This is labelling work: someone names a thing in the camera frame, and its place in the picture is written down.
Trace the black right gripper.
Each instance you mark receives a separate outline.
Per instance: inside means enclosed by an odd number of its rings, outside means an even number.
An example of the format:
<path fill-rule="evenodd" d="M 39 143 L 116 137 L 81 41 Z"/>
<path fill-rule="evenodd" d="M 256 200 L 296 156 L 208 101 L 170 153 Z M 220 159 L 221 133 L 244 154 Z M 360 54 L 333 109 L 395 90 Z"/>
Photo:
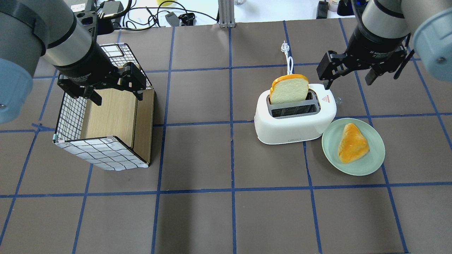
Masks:
<path fill-rule="evenodd" d="M 325 90 L 329 90 L 334 80 L 352 72 L 352 67 L 357 70 L 371 68 L 365 77 L 370 86 L 386 72 L 395 72 L 405 61 L 406 48 L 402 40 L 382 38 L 357 26 L 349 39 L 347 53 L 328 50 L 323 55 L 316 68 L 319 80 Z"/>

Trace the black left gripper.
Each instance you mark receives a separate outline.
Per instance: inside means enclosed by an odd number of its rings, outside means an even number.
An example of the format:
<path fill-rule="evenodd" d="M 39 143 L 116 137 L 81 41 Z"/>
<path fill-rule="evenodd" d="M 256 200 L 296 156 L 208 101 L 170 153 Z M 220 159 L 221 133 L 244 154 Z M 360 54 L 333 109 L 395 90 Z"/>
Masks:
<path fill-rule="evenodd" d="M 70 97 L 89 99 L 97 106 L 102 105 L 102 97 L 95 89 L 113 84 L 114 89 L 128 91 L 139 100 L 147 88 L 147 78 L 133 62 L 121 67 L 114 66 L 100 46 L 92 46 L 88 53 L 76 63 L 58 66 L 58 86 Z"/>

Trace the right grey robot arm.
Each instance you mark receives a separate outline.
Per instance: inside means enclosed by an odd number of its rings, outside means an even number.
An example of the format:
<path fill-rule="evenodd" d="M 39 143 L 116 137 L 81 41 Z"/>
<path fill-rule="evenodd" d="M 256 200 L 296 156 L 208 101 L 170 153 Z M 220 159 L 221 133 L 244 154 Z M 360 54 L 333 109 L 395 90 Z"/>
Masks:
<path fill-rule="evenodd" d="M 366 84 L 394 73 L 397 79 L 417 54 L 435 79 L 451 81 L 450 0 L 352 0 L 357 27 L 348 47 L 328 50 L 317 67 L 326 90 L 339 77 L 368 70 Z"/>

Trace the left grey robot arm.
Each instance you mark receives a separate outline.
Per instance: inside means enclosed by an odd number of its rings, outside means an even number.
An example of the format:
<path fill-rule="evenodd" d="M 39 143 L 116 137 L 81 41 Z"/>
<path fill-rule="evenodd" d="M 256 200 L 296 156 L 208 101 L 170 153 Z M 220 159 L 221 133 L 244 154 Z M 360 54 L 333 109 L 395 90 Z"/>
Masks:
<path fill-rule="evenodd" d="M 0 10 L 1 123 L 20 115 L 40 57 L 60 72 L 58 85 L 75 99 L 101 105 L 96 91 L 103 89 L 143 99 L 147 79 L 140 69 L 131 62 L 114 66 L 97 43 L 122 13 L 100 18 L 93 10 L 74 12 L 63 0 L 2 0 Z"/>

